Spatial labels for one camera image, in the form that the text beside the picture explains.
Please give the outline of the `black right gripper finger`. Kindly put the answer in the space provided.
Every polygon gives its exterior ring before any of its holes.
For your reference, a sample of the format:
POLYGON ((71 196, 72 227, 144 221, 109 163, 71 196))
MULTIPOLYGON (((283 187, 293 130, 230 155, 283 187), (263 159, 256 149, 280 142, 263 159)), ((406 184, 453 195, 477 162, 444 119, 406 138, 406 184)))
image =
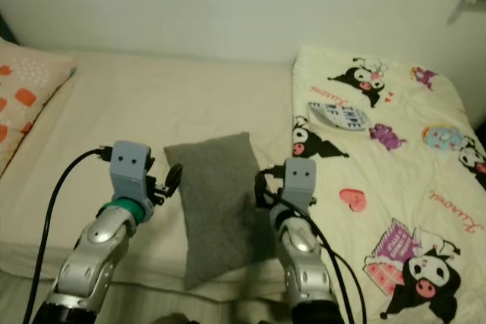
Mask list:
POLYGON ((272 198, 267 199, 268 189, 267 176, 272 176, 272 168, 261 169, 254 176, 254 203, 258 209, 271 209, 272 198))

